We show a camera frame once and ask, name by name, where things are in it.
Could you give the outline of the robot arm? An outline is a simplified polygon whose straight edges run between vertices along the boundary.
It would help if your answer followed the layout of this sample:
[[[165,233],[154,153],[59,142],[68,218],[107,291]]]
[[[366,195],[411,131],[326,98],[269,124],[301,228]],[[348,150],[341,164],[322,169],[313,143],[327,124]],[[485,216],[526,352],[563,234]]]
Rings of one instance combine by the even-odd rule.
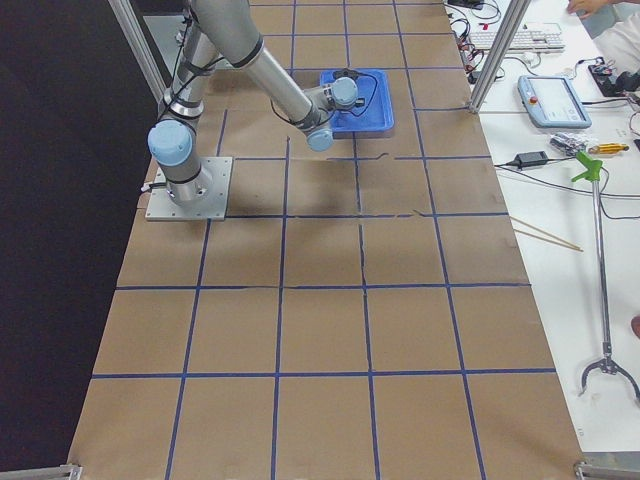
[[[185,20],[175,72],[147,137],[165,176],[164,196],[173,205],[203,205],[213,194],[214,176],[196,152],[196,130],[214,88],[232,97],[233,81],[246,75],[240,89],[261,89],[276,116],[301,131],[317,152],[333,144],[333,114],[364,104],[356,76],[348,71],[329,83],[301,88],[265,46],[246,1],[188,1]]]

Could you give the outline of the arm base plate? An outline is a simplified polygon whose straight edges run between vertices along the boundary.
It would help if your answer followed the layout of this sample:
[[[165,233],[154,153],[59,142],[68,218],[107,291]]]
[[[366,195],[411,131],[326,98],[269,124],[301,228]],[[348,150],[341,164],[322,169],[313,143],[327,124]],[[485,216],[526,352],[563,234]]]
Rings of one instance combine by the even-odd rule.
[[[187,183],[169,182],[161,167],[156,169],[149,190],[145,218],[148,221],[224,221],[232,177],[232,157],[200,157],[197,177]]]

